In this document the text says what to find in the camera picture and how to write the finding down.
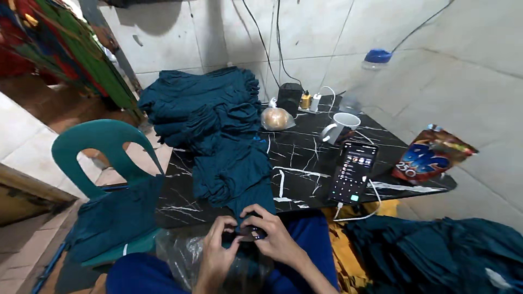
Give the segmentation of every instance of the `bread in plastic bag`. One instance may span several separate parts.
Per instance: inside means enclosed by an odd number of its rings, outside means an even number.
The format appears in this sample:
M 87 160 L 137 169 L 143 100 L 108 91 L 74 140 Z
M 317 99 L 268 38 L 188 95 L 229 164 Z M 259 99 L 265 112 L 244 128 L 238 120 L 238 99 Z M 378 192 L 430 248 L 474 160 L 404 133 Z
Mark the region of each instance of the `bread in plastic bag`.
M 276 98 L 272 98 L 269 107 L 261 113 L 261 126 L 267 131 L 281 131 L 294 127 L 296 123 L 285 109 L 276 107 Z

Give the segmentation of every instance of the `black marble table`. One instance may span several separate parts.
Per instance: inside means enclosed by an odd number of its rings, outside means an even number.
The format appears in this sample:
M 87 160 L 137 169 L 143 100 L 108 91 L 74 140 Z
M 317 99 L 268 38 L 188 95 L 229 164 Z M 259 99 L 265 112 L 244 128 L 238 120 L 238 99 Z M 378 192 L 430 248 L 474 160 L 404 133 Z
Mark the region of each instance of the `black marble table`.
M 317 114 L 299 111 L 296 126 L 279 132 L 263 129 L 260 132 L 260 137 L 269 142 L 268 154 L 274 167 L 271 187 L 277 212 L 336 206 L 336 202 L 327 199 L 327 194 L 340 149 L 322 142 L 319 134 L 337 112 L 339 99 L 336 97 L 335 106 L 329 112 L 332 95 L 323 96 Z M 457 186 L 450 176 L 434 178 L 422 186 L 413 186 L 391 176 L 391 169 L 407 144 L 363 112 L 359 118 L 358 131 L 379 146 L 370 178 L 382 200 L 444 193 Z M 351 140 L 368 143 L 357 133 Z M 227 207 L 212 208 L 206 200 L 196 200 L 192 196 L 193 164 L 192 153 L 173 149 L 156 206 L 156 222 L 161 228 L 202 224 L 214 221 L 217 216 L 232 215 Z M 359 199 L 361 203 L 377 200 L 370 186 Z

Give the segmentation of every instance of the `teal plastic chair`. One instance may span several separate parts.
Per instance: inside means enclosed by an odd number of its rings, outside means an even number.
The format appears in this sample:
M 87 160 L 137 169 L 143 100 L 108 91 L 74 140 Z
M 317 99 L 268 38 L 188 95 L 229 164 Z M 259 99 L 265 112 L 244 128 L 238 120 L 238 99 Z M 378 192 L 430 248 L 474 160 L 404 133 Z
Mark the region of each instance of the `teal plastic chair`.
M 128 123 L 112 119 L 99 119 L 81 123 L 63 132 L 51 148 L 53 159 L 69 179 L 90 199 L 96 199 L 107 192 L 97 187 L 84 173 L 76 157 L 84 149 L 97 149 L 105 155 L 114 169 L 132 186 L 153 176 L 136 166 L 129 158 L 123 144 L 134 142 L 142 146 L 152 158 L 162 175 L 164 172 L 154 153 L 153 146 L 145 135 Z M 111 263 L 122 255 L 134 252 L 148 252 L 154 249 L 154 233 L 133 241 L 122 248 L 114 248 L 88 261 L 83 266 L 97 266 Z

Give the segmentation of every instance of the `teal garment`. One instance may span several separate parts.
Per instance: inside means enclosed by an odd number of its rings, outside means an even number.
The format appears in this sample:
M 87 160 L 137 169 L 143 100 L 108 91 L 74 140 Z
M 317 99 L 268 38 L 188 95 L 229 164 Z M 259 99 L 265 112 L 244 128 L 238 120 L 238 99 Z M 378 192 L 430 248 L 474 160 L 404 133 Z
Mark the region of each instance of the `teal garment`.
M 84 262 L 156 230 L 154 211 L 163 180 L 157 175 L 83 204 L 67 236 L 67 256 Z
M 228 67 L 205 75 L 161 71 L 146 88 L 139 107 L 160 143 L 188 148 L 195 156 L 195 198 L 227 206 L 238 218 L 257 203 L 276 213 L 267 143 L 260 129 L 258 80 L 249 70 Z
M 367 293 L 500 293 L 486 268 L 522 293 L 523 237 L 484 219 L 408 221 L 372 216 L 346 233 L 375 281 Z

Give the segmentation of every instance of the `electrical wire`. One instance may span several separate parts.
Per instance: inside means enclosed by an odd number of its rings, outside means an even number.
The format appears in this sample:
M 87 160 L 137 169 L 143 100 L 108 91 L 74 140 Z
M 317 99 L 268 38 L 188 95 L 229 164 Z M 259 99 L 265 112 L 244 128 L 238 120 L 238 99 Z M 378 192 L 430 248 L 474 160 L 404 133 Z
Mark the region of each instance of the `electrical wire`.
M 280 62 L 281 62 L 281 67 L 283 68 L 283 71 L 285 72 L 285 74 L 287 74 L 287 76 L 289 78 L 298 81 L 300 83 L 302 92 L 305 93 L 305 91 L 303 90 L 301 81 L 295 77 L 292 77 L 285 69 L 285 64 L 283 63 L 283 55 L 281 54 L 281 42 L 280 42 L 280 0 L 278 0 L 278 8 L 276 10 L 276 43 L 278 44 L 278 52 L 280 54 Z
M 272 73 L 272 77 L 274 78 L 274 81 L 276 82 L 276 85 L 278 85 L 278 88 L 280 87 L 280 84 L 278 83 L 278 80 L 276 79 L 276 76 L 274 75 L 274 71 L 272 70 L 272 66 L 270 66 L 270 59 L 269 59 L 269 53 L 267 52 L 267 47 L 265 47 L 265 42 L 263 42 L 262 32 L 260 31 L 260 27 L 258 26 L 258 22 L 256 21 L 256 18 L 254 18 L 254 15 L 251 13 L 251 10 L 247 6 L 247 3 L 245 3 L 245 0 L 242 0 L 243 5 L 245 6 L 245 9 L 247 9 L 247 12 L 251 16 L 251 18 L 254 21 L 254 24 L 256 25 L 256 28 L 258 29 L 258 35 L 260 36 L 261 44 L 263 45 L 263 49 L 265 50 L 265 55 L 267 56 L 267 63 L 269 64 L 270 72 Z
M 380 210 L 380 207 L 381 207 L 381 197 L 380 197 L 380 194 L 378 194 L 378 191 L 376 190 L 376 186 L 374 185 L 374 183 L 371 180 L 369 180 L 369 183 L 372 186 L 372 189 L 374 189 L 374 193 L 376 193 L 376 197 L 378 198 L 378 207 L 376 207 L 376 210 L 373 213 L 371 213 L 367 216 L 364 216 L 364 217 L 360 217 L 360 218 L 336 219 L 338 217 L 339 211 L 342 209 L 342 206 L 343 206 L 343 203 L 339 202 L 338 210 L 336 211 L 336 214 L 334 215 L 333 221 L 364 220 L 364 219 L 367 219 L 367 218 L 375 215 L 376 213 L 378 213 L 378 211 Z
M 442 9 L 440 9 L 438 12 L 434 13 L 431 17 L 429 17 L 426 21 L 424 21 L 421 25 L 419 25 L 417 28 L 415 28 L 413 31 L 411 31 L 407 37 L 405 37 L 403 40 L 401 40 L 401 42 L 396 45 L 396 47 L 394 47 L 394 49 L 392 49 L 392 52 L 391 53 L 394 53 L 396 51 L 396 49 L 401 45 L 403 44 L 403 42 L 405 42 L 406 39 L 408 39 L 412 34 L 414 34 L 417 30 L 419 30 L 422 26 L 424 26 L 427 22 L 429 22 L 431 19 L 433 19 L 436 15 L 438 15 L 440 12 L 442 12 L 445 8 L 449 7 L 450 4 L 452 4 L 452 2 L 454 2 L 455 0 L 450 0 L 449 3 L 447 5 L 445 5 Z
M 334 90 L 332 90 L 331 87 L 329 86 L 323 86 L 320 88 L 320 91 L 323 89 L 323 88 L 328 88 L 329 90 L 331 90 L 332 92 L 332 103 L 331 103 L 331 107 L 328 109 L 328 117 L 329 118 L 332 118 L 331 117 L 331 110 L 332 110 L 332 107 L 334 106 L 334 101 L 336 101 L 336 93 L 334 92 Z
M 364 134 L 362 134 L 362 133 L 360 133 L 360 132 L 358 132 L 358 131 L 355 131 L 355 132 L 358 133 L 358 134 L 360 134 L 360 135 L 362 135 L 365 139 L 369 140 L 369 142 L 370 142 L 372 145 L 374 145 L 374 142 L 373 142 L 372 140 L 370 140 L 369 137 L 367 137 L 366 135 L 364 135 Z

